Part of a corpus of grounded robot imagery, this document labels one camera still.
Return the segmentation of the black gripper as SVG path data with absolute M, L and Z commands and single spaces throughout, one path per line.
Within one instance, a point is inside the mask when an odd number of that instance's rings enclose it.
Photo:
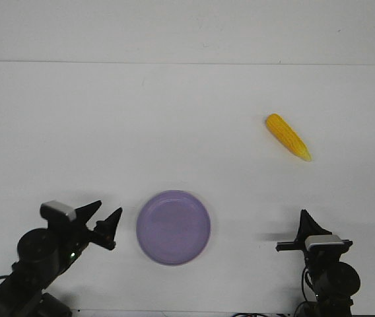
M 120 207 L 103 221 L 97 221 L 93 230 L 86 224 L 99 210 L 100 200 L 75 209 L 74 221 L 48 221 L 48 228 L 58 235 L 60 264 L 73 264 L 89 244 L 113 250 L 115 236 L 123 209 Z
M 300 212 L 300 222 L 298 226 L 295 241 L 292 242 L 278 242 L 276 244 L 276 251 L 301 251 L 304 254 L 305 264 L 321 264 L 323 262 L 338 262 L 342 254 L 349 251 L 353 245 L 352 240 L 342 239 L 344 245 L 342 246 L 328 246 L 316 247 L 307 251 L 304 241 L 307 236 L 329 235 L 331 231 L 322 228 L 314 218 L 307 213 L 307 210 L 302 209 Z

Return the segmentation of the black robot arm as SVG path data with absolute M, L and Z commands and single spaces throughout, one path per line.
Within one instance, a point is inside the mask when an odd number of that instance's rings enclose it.
M 122 208 L 97 221 L 93 229 L 87 227 L 101 204 L 94 201 L 76 209 L 58 201 L 41 204 L 40 215 L 47 226 L 30 230 L 20 238 L 18 261 L 10 274 L 0 276 L 0 316 L 72 316 L 71 309 L 46 289 L 89 244 L 107 250 L 116 247 Z
M 360 289 L 361 281 L 357 271 L 340 260 L 352 245 L 352 240 L 323 229 L 307 210 L 300 212 L 296 238 L 278 242 L 275 247 L 278 252 L 301 251 L 304 256 L 304 300 L 296 307 L 294 316 L 352 315 L 352 296 Z

